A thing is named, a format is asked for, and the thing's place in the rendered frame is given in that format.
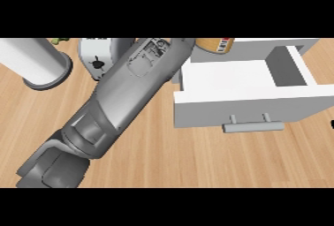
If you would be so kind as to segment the white cabinet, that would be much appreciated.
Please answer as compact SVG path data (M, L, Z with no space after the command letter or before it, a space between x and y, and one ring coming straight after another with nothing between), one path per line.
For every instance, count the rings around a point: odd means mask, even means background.
M315 85L304 55L318 38L239 38L227 54L196 47L174 83L185 88Z

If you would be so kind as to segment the orange can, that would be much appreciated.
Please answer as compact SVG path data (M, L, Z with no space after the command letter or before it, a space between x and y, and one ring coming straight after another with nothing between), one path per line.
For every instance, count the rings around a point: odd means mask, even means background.
M208 52L227 54L231 50L234 41L234 38L197 38L196 45Z

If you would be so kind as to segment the white toaster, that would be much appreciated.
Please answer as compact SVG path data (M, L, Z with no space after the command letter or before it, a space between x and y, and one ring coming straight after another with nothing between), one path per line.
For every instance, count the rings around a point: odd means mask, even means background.
M79 57L94 80L100 80L135 43L135 38L82 38Z

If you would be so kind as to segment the white drawer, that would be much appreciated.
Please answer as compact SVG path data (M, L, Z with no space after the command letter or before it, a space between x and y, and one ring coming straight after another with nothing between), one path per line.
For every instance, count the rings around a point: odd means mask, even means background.
M182 68L174 93L179 128L298 122L334 106L334 85L320 85L293 46L274 48L261 60L197 62Z

